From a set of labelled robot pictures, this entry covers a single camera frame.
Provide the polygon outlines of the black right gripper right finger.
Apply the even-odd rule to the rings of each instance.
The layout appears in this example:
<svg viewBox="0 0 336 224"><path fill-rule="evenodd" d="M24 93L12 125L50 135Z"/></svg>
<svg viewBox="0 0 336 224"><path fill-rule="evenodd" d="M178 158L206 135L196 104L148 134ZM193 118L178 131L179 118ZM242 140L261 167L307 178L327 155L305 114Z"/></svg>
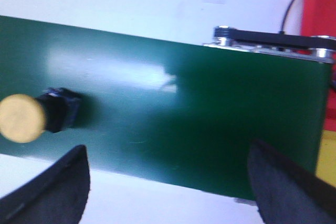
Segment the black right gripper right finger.
<svg viewBox="0 0 336 224"><path fill-rule="evenodd" d="M247 168L264 223L335 223L335 187L268 143L251 142Z"/></svg>

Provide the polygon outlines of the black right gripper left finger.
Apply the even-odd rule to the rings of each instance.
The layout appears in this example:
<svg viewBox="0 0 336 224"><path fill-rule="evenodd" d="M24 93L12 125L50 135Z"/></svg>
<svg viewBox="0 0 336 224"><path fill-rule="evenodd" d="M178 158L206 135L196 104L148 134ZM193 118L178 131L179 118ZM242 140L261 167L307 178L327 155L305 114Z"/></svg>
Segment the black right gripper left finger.
<svg viewBox="0 0 336 224"><path fill-rule="evenodd" d="M87 149L77 145L1 198L1 223L79 223L90 191Z"/></svg>

